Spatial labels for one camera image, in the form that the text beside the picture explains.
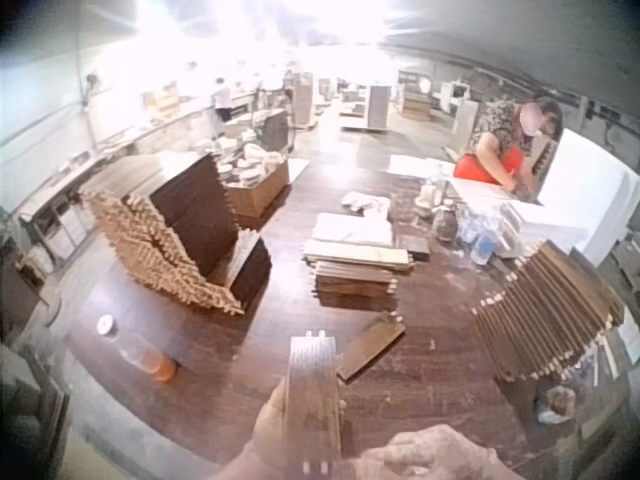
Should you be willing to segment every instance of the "woman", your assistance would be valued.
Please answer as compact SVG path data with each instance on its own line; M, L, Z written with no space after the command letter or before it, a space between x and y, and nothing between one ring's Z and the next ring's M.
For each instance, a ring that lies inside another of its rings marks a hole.
M521 167L538 131L559 139L562 110L555 100L540 97L525 105L508 100L491 104L471 135L467 153L458 160L454 177L502 185L508 192L520 184L533 192L533 174Z

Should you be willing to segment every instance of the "ceiling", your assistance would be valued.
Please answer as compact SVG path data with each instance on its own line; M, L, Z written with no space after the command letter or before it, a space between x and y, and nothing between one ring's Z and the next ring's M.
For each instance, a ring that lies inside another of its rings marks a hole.
M340 41L319 28L316 17L299 8L296 13L289 11L285 4L290 0L158 1L181 30L193 37L218 33L220 21L228 16L225 4L233 2L244 7L258 36L267 23L272 23L293 44ZM297 1L310 5L314 0ZM372 1L382 0L359 0L365 6L353 20L349 15L354 10L349 6L358 0L316 3L325 10L337 5L331 15L346 16L356 28L370 18L367 5ZM384 45L500 69L552 88L587 95L640 118L640 16L631 0L384 1L389 6L385 25L390 33L381 39ZM30 8L12 24L12 35L5 36L3 42L3 54L19 50L29 51L29 58L51 56L72 51L76 45L88 48L130 38L137 31L135 0L22 3ZM5 65L23 57L3 56Z

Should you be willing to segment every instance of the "red pants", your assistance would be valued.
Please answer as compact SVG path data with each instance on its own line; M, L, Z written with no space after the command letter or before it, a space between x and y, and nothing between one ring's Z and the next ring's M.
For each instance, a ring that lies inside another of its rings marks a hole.
M502 158L502 166L511 176L520 169L522 162L524 162L524 152L515 146L511 147ZM464 155L458 160L456 168L453 171L453 176L466 180L475 180L476 182L499 184L499 182L484 169L474 154Z

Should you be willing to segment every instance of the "hand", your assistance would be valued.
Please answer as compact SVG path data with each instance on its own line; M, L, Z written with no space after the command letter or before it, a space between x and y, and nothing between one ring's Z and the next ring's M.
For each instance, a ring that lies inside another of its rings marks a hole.
M521 168L517 174L518 184L522 185L528 193L536 190L536 180L530 168Z
M479 447L448 425L399 433L362 459L383 462L402 478L415 480L497 478L493 470L499 463L495 450Z
M284 407L286 387L281 380L271 397L260 409L253 428L252 443L262 461L277 467L286 462L284 445Z

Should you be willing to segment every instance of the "bottle cap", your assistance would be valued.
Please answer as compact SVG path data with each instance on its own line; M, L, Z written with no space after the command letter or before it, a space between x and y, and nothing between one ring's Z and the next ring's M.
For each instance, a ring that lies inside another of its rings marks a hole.
M98 320L97 326L98 334L103 337L113 338L118 333L118 326L116 325L116 319L113 315L103 315Z

